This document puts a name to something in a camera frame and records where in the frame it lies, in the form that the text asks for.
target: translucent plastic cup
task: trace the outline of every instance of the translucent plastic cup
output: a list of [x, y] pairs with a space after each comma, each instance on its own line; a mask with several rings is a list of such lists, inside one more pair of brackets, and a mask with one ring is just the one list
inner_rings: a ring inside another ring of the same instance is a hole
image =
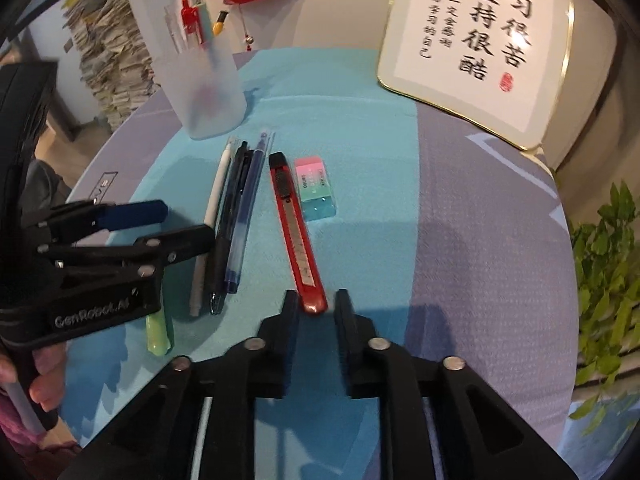
[[226, 134], [242, 122], [246, 99], [223, 34], [180, 54], [162, 56], [152, 66], [192, 139]]

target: blue pen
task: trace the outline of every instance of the blue pen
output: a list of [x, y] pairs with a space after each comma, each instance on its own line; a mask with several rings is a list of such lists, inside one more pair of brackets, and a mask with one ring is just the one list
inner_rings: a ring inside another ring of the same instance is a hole
[[242, 260], [244, 259], [244, 248], [249, 232], [249, 222], [251, 212], [254, 210], [255, 195], [260, 183], [260, 174], [264, 163], [264, 152], [266, 152], [271, 139], [270, 134], [263, 132], [260, 134], [260, 142], [254, 149], [254, 157], [251, 159], [249, 173], [246, 176], [246, 183], [242, 190], [242, 198], [238, 207], [236, 227], [229, 249], [229, 260], [226, 264], [225, 288], [228, 294], [235, 294], [240, 283], [240, 272], [242, 270]]

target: green plant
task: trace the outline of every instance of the green plant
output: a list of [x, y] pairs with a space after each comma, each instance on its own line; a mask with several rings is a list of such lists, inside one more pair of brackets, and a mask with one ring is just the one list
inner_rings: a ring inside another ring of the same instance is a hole
[[[569, 222], [578, 283], [580, 335], [575, 384], [599, 385], [594, 396], [571, 415], [573, 419], [593, 411], [620, 371], [621, 354], [640, 344], [640, 265], [632, 222], [640, 216], [631, 192], [622, 182], [611, 186], [610, 203], [598, 209], [599, 224]], [[590, 428], [599, 425], [604, 406], [595, 413]]]

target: stack of paper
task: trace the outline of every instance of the stack of paper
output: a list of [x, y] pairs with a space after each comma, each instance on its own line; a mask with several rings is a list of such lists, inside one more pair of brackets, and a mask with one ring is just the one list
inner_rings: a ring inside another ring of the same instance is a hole
[[65, 17], [82, 80], [115, 130], [158, 88], [129, 0], [76, 0]]

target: round table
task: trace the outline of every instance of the round table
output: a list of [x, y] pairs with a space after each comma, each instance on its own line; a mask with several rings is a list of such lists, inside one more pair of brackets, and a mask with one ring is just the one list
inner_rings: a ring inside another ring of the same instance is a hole
[[[381, 336], [414, 355], [460, 355], [549, 443], [568, 412], [577, 355], [574, 263], [556, 186], [544, 165], [472, 124], [376, 82], [369, 50], [279, 49], [236, 57], [248, 101], [233, 134], [273, 151], [319, 155], [337, 201], [310, 222], [331, 298], [350, 291]], [[112, 202], [162, 199], [172, 212], [137, 236], [201, 223], [226, 136], [191, 140], [161, 91], [111, 137], [72, 194], [109, 174]], [[94, 242], [105, 241], [104, 235]], [[265, 167], [238, 294], [221, 316], [188, 315], [193, 261], [167, 269], [170, 354], [146, 350], [144, 320], [70, 347], [62, 417], [81, 444], [178, 354], [199, 361], [252, 336], [293, 288]], [[259, 400], [256, 478], [376, 478], [375, 400], [350, 400], [332, 316], [304, 318], [290, 389]]]

